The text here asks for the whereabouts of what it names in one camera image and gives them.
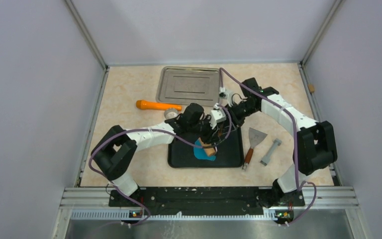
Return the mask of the black baking tray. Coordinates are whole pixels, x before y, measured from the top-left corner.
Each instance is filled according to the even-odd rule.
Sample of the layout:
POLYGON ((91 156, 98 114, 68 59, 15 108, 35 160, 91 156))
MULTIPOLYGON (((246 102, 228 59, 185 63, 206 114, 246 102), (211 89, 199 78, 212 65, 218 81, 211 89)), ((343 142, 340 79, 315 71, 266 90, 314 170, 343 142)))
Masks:
POLYGON ((237 168, 244 163, 241 129, 232 131, 217 147, 215 161, 196 159, 193 148, 175 138, 168 146, 167 163, 172 168, 237 168))

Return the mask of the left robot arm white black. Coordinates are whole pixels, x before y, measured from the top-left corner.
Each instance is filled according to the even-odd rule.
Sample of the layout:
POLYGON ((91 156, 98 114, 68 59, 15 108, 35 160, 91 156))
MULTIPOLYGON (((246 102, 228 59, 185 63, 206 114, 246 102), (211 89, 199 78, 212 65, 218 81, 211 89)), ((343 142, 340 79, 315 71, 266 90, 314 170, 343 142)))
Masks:
POLYGON ((220 134, 226 128, 231 114, 226 107, 216 104, 208 115, 202 106, 192 103, 177 116, 171 115, 164 122, 144 128, 123 129, 113 126, 92 150, 89 162, 95 162, 94 172, 103 175, 120 193, 128 206, 139 201, 138 185, 127 169, 137 151, 161 144, 170 144, 174 139, 206 154, 214 154, 221 144, 220 134))

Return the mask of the wooden rolling pin roller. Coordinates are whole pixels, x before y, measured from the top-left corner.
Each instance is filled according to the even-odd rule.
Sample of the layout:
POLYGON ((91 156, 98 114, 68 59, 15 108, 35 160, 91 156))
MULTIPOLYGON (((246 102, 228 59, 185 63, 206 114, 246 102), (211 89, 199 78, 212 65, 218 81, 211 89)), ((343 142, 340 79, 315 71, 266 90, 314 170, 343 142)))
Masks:
POLYGON ((208 125, 204 128, 198 137, 198 142, 202 146, 207 156, 214 156, 217 152, 216 147, 219 146, 224 140, 225 122, 218 123, 214 128, 208 125))

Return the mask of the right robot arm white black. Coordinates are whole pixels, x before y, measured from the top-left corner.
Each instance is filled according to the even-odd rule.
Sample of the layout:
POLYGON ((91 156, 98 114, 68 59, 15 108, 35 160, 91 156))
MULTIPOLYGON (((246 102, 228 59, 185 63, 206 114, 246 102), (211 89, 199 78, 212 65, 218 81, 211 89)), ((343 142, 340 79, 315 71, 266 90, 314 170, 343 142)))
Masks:
POLYGON ((293 163, 273 182, 270 196, 276 204, 285 205, 291 200, 292 193, 299 190, 311 174, 337 160, 333 126, 328 121, 319 122, 301 113, 276 89, 261 88, 255 78, 239 85, 245 100, 229 110, 239 123, 256 112, 262 112, 293 137, 293 163))

